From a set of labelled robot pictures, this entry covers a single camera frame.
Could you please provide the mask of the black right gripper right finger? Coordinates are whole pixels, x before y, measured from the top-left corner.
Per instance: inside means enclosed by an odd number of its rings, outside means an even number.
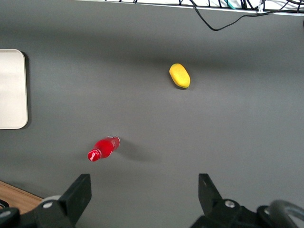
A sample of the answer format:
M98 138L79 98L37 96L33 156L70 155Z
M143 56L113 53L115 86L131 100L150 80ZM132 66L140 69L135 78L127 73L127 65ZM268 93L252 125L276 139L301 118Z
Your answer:
M199 175L198 198L203 215L193 228L236 228L242 208L234 200L224 199L208 174Z

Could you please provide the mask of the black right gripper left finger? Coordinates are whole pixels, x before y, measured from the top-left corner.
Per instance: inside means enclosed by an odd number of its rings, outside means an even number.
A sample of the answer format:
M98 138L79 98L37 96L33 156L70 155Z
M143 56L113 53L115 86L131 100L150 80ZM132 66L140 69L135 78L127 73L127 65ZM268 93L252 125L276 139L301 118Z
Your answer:
M60 196L45 198L35 211L38 228L74 228L92 197L90 174L81 174Z

